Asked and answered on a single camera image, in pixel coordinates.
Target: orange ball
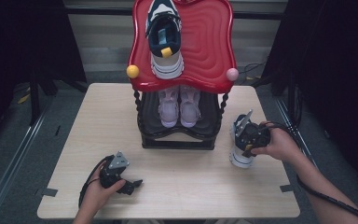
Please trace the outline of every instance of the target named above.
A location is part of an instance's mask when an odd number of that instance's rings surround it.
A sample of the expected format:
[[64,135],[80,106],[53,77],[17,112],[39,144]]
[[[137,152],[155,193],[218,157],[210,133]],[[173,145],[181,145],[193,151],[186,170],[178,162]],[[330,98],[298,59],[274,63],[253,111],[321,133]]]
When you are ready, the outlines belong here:
[[130,65],[127,67],[127,76],[130,78],[136,78],[139,76],[139,68],[136,65]]

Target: wall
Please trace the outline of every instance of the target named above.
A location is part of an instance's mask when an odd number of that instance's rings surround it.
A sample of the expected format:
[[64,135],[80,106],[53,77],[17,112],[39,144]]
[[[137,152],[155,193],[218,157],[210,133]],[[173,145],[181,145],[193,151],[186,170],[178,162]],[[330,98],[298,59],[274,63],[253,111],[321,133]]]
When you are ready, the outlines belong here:
[[[67,6],[132,7],[133,1],[64,0]],[[287,1],[231,1],[234,11],[284,12]],[[130,16],[69,15],[86,72],[124,70],[133,27]],[[279,21],[234,20],[232,45],[238,66],[262,63],[268,55]]]

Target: wooden table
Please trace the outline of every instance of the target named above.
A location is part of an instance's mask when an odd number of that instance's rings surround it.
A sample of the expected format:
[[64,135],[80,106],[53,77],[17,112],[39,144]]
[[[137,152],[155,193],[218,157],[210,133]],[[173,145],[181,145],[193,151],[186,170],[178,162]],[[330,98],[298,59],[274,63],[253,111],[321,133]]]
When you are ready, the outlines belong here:
[[[93,167],[122,151],[130,166],[121,176],[144,183],[131,196],[112,196],[96,218],[297,217],[294,193],[280,189],[289,184],[281,161],[257,156],[249,169],[230,162],[234,119],[251,108],[253,122],[265,116],[252,87],[234,86],[228,96],[214,150],[144,149],[131,85],[90,85],[48,184],[58,192],[43,198],[38,216],[75,217],[79,192]],[[169,137],[186,139],[180,133]]]

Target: red shelf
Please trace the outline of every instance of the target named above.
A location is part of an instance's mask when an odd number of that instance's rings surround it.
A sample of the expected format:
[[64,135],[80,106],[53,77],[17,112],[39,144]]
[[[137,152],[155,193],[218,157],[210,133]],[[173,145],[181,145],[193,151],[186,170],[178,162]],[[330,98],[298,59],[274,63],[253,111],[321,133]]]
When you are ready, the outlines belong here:
[[182,20],[182,46],[185,70],[169,80],[157,78],[150,66],[150,50],[145,37],[145,20],[153,0],[137,0],[132,10],[135,30],[129,65],[139,67],[130,78],[137,91],[159,91],[186,84],[202,91],[226,93],[233,82],[227,79],[229,68],[236,68],[231,47],[232,7],[226,0],[174,0]]

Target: wire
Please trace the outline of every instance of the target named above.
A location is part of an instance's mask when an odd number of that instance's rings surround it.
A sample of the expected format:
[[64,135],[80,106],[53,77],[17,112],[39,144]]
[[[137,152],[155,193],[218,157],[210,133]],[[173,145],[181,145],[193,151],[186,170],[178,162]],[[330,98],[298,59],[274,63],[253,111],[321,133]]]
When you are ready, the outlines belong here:
[[[263,62],[263,63],[249,63],[249,64],[247,64],[247,65],[243,68],[243,72],[240,72],[240,74],[245,74],[245,75],[246,75],[246,73],[248,73],[248,72],[250,72],[250,71],[252,71],[252,70],[255,70],[258,66],[264,65],[264,64],[266,64],[266,62]],[[243,82],[242,82],[240,85],[243,85],[243,83],[244,83],[245,81],[246,81],[246,76],[245,76]]]
[[296,102],[296,109],[295,109],[295,117],[293,120],[296,127],[299,127],[301,119],[302,119],[302,105],[304,101],[304,95],[301,93],[299,88],[296,88],[295,93],[295,102]]
[[99,180],[100,178],[96,178],[90,181],[92,175],[95,173],[95,171],[98,169],[98,167],[104,162],[107,161],[109,159],[111,159],[113,156],[107,156],[105,158],[103,158],[100,162],[98,162],[98,164],[94,167],[94,169],[92,169],[91,174],[89,174],[89,177],[86,180],[86,183],[84,183],[83,188],[80,191],[80,196],[79,196],[79,202],[78,202],[78,207],[80,208],[81,203],[83,202],[83,198],[84,195],[86,194],[87,188],[89,187],[89,184],[91,184],[92,182],[94,182],[95,180]]
[[297,177],[298,185],[301,186],[301,188],[303,188],[304,190],[306,190],[309,194],[312,194],[312,195],[314,195],[314,196],[316,196],[316,197],[318,197],[320,199],[323,199],[323,200],[328,201],[328,202],[330,202],[330,203],[332,203],[332,204],[334,204],[334,205],[336,205],[336,206],[338,206],[340,208],[343,208],[346,211],[348,211],[348,212],[350,212],[353,215],[358,217],[358,209],[356,209],[356,208],[354,208],[354,207],[352,207],[352,206],[350,206],[350,205],[348,205],[346,203],[343,203],[342,201],[339,201],[339,200],[337,200],[335,198],[332,198],[330,196],[322,194],[321,192],[318,192],[318,191],[316,191],[314,189],[311,189],[310,187],[308,187],[307,185],[305,185],[301,181],[301,179],[300,179],[300,177],[298,177],[298,175],[296,177]]
[[[270,128],[279,128],[279,129],[282,129],[282,130],[284,130],[285,132],[289,133],[289,135],[295,140],[297,146],[298,146],[299,148],[301,148],[301,145],[300,145],[298,139],[296,138],[296,136],[293,135],[292,132],[290,132],[290,127],[286,127],[286,126],[283,125],[283,124],[280,124],[280,123],[278,123],[278,122],[272,122],[272,121],[271,121],[271,122],[267,122],[266,124],[269,124],[269,123],[272,123],[273,125],[263,127],[263,128],[261,128],[259,131],[261,132],[261,131],[263,131],[263,130],[270,129]],[[308,187],[307,185],[305,185],[305,184],[301,181],[301,179],[299,178],[298,175],[297,175],[296,177],[297,177],[297,183],[298,183],[298,185],[299,185],[301,188],[303,188],[304,190],[306,190],[309,194],[312,194],[312,195],[314,195],[314,196],[316,196],[316,197],[318,197],[318,198],[321,198],[321,199],[323,199],[323,200],[326,200],[326,201],[328,201],[328,202],[330,202],[330,203],[332,203],[332,204],[334,204],[334,205],[336,205],[336,206],[338,206],[338,207],[340,207],[340,208],[342,208],[342,209],[344,209],[344,210],[346,210],[346,211],[348,211],[348,212],[350,212],[350,213],[352,213],[353,215],[355,215],[355,216],[358,217],[358,209],[356,209],[356,208],[354,208],[354,207],[352,207],[352,206],[350,206],[350,205],[348,205],[348,204],[345,204],[345,203],[343,203],[343,202],[341,202],[341,201],[339,201],[339,200],[337,200],[337,199],[335,199],[335,198],[332,198],[332,197],[330,197],[330,196],[327,196],[327,195],[325,195],[325,194],[323,194],[323,193],[321,193],[321,192],[319,192],[319,191],[316,191],[316,190],[314,190],[314,189],[311,189],[310,187]]]

